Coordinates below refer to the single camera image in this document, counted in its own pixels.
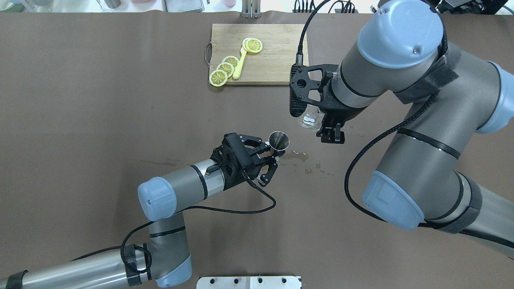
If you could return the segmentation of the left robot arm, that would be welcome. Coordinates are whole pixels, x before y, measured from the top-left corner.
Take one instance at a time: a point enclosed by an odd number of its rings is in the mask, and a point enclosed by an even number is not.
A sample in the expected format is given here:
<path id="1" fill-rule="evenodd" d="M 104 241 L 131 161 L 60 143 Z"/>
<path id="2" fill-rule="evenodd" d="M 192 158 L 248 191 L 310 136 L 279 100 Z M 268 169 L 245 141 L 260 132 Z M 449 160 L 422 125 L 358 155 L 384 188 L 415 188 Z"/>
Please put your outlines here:
<path id="1" fill-rule="evenodd" d="M 125 289 L 154 280 L 161 288 L 189 280 L 192 262 L 183 212 L 200 209 L 200 202 L 240 183 L 258 190 L 272 204 L 264 209 L 238 211 L 204 206 L 213 212 L 250 215 L 267 212 L 276 200 L 263 190 L 290 141 L 281 132 L 268 138 L 225 134 L 209 159 L 138 188 L 145 223 L 113 246 L 39 271 L 26 270 L 1 280 L 2 289 Z"/>

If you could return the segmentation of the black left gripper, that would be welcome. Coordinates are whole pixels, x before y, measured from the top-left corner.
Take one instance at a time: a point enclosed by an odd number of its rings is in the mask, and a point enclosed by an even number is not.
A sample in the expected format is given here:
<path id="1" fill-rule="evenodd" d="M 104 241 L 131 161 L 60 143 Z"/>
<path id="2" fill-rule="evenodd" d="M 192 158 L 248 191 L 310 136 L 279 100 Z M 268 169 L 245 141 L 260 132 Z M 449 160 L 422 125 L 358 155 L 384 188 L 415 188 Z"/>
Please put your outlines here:
<path id="1" fill-rule="evenodd" d="M 225 191 L 246 180 L 244 171 L 265 187 L 278 168 L 279 156 L 271 155 L 270 145 L 260 137 L 228 133 L 221 145 L 213 149 L 210 159 L 220 167 Z"/>

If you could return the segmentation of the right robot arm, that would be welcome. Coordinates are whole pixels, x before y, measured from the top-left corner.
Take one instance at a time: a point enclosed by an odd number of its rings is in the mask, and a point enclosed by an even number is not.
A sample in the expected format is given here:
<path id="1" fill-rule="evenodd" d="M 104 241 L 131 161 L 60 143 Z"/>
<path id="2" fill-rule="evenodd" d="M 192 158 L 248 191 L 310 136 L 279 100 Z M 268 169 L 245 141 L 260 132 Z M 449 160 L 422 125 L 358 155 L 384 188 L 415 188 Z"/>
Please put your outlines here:
<path id="1" fill-rule="evenodd" d="M 422 0 L 391 0 L 362 28 L 329 81 L 360 113 L 386 91 L 411 104 L 362 196 L 363 211 L 405 230 L 464 234 L 513 258 L 513 203 L 454 170 L 474 133 L 513 117 L 513 75 L 461 51 Z"/>

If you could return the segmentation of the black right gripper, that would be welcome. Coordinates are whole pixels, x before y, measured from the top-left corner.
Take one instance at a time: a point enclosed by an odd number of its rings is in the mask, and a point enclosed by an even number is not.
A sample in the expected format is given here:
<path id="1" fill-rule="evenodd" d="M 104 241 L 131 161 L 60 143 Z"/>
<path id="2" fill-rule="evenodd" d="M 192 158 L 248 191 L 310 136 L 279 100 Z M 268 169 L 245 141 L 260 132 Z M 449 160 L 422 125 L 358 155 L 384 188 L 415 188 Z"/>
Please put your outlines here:
<path id="1" fill-rule="evenodd" d="M 322 143 L 345 143 L 345 132 L 341 130 L 342 126 L 364 111 L 364 108 L 353 108 L 340 103 L 325 104 L 324 102 L 319 105 L 319 109 L 324 116 L 316 136 Z"/>

